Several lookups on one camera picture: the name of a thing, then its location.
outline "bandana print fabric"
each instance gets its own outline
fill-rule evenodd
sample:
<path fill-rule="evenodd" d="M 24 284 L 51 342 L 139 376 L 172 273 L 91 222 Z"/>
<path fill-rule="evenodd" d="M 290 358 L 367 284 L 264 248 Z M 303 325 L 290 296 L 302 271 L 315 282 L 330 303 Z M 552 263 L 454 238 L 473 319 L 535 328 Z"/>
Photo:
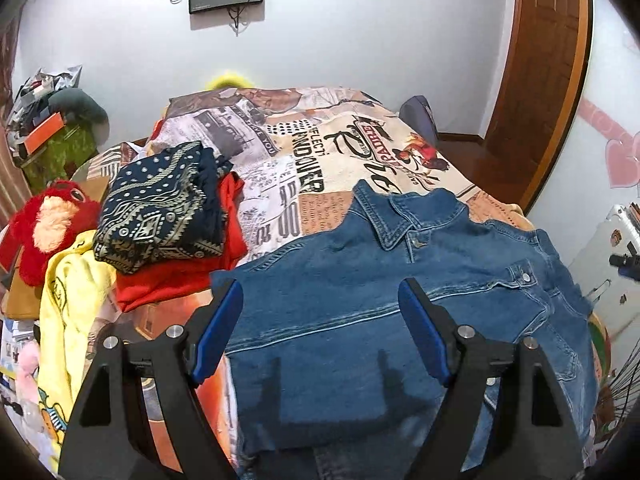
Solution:
<path fill-rule="evenodd" d="M 132 274 L 161 260 L 222 254 L 218 179 L 231 167 L 211 148 L 186 142 L 122 168 L 100 213 L 96 260 Z"/>

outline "metal bolt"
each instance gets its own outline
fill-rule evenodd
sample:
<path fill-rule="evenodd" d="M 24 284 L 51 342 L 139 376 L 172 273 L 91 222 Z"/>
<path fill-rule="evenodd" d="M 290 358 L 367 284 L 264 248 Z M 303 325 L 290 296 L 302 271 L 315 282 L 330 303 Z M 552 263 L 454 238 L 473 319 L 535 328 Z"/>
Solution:
<path fill-rule="evenodd" d="M 180 337 L 182 332 L 184 332 L 184 328 L 181 325 L 171 325 L 166 329 L 166 334 L 172 339 Z"/>
<path fill-rule="evenodd" d="M 110 335 L 107 339 L 102 342 L 102 346 L 108 349 L 114 348 L 118 344 L 118 338 L 114 335 Z"/>
<path fill-rule="evenodd" d="M 526 336 L 526 338 L 524 338 L 522 342 L 524 343 L 524 346 L 526 346 L 529 350 L 535 350 L 536 348 L 538 348 L 538 346 L 540 346 L 536 341 L 536 338 L 531 337 L 530 335 Z"/>
<path fill-rule="evenodd" d="M 460 337 L 465 338 L 465 339 L 471 339 L 473 336 L 476 335 L 476 331 L 474 330 L 474 328 L 472 326 L 460 325 L 458 327 L 458 335 Z"/>

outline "door frame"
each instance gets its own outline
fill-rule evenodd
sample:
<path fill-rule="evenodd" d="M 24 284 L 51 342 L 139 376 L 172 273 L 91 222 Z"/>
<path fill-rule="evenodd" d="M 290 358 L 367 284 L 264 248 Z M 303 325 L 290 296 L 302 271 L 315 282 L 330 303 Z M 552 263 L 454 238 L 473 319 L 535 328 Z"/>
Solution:
<path fill-rule="evenodd" d="M 574 63 L 572 65 L 571 75 L 569 78 L 569 85 L 567 92 L 562 102 L 562 107 L 556 125 L 549 142 L 546 146 L 545 152 L 538 164 L 538 167 L 531 178 L 527 189 L 523 193 L 522 197 L 518 201 L 518 204 L 526 214 L 534 201 L 538 197 L 542 190 L 546 180 L 548 179 L 553 167 L 558 160 L 558 155 L 564 144 L 564 140 L 569 132 L 571 124 L 573 122 L 575 112 L 578 107 L 582 95 L 582 86 L 584 85 L 584 78 L 587 72 L 587 65 L 589 61 L 589 55 L 591 52 L 591 31 L 593 28 L 593 0 L 579 0 L 579 17 L 578 17 L 578 37 L 575 47 Z M 491 116 L 487 133 L 483 142 L 487 142 L 495 131 L 498 118 L 502 115 L 502 109 L 508 97 L 507 83 L 510 79 L 511 72 L 513 71 L 513 63 L 516 51 L 516 42 L 520 33 L 520 18 L 522 13 L 522 0 L 515 0 L 515 6 L 513 11 L 513 26 L 511 28 L 511 38 L 509 43 L 509 50 L 507 53 L 507 59 L 504 66 L 504 73 L 502 75 L 502 83 L 500 84 L 500 90 L 498 91 L 498 97 L 496 99 L 494 113 Z"/>

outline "baseboard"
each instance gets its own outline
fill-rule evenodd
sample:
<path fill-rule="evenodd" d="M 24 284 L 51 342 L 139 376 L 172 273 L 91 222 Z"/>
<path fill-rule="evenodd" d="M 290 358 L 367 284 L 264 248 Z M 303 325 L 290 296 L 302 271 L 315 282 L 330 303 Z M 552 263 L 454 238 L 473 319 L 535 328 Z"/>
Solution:
<path fill-rule="evenodd" d="M 450 134 L 447 132 L 438 132 L 438 140 L 455 140 L 457 142 L 475 142 L 482 144 L 484 139 L 475 134 Z"/>

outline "clutter pile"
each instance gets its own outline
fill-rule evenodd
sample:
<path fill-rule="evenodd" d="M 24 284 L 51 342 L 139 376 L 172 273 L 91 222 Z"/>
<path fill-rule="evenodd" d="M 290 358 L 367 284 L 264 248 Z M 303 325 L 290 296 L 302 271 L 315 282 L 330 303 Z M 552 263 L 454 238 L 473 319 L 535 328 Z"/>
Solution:
<path fill-rule="evenodd" d="M 34 193 L 56 178 L 70 178 L 97 153 L 92 125 L 105 123 L 107 113 L 77 88 L 81 70 L 41 69 L 18 90 L 6 138 Z"/>

